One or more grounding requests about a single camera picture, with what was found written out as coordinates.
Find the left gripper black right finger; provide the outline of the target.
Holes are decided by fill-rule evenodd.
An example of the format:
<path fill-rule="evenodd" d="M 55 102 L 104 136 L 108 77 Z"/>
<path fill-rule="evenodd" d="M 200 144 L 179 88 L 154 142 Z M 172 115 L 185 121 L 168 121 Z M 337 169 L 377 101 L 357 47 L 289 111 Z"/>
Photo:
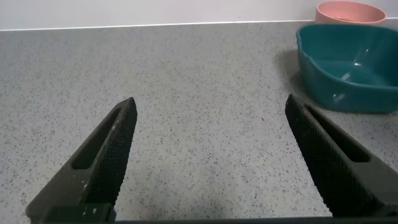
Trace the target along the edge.
<path fill-rule="evenodd" d="M 293 94 L 287 98 L 285 115 L 313 182 L 333 216 L 397 216 L 394 169 Z"/>

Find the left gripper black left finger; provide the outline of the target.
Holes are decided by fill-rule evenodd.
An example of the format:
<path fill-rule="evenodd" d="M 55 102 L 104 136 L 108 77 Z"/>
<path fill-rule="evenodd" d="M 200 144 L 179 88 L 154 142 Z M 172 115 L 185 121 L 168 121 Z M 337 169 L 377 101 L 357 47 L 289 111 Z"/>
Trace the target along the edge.
<path fill-rule="evenodd" d="M 114 222 L 136 122 L 134 98 L 118 103 L 28 204 L 31 222 Z"/>

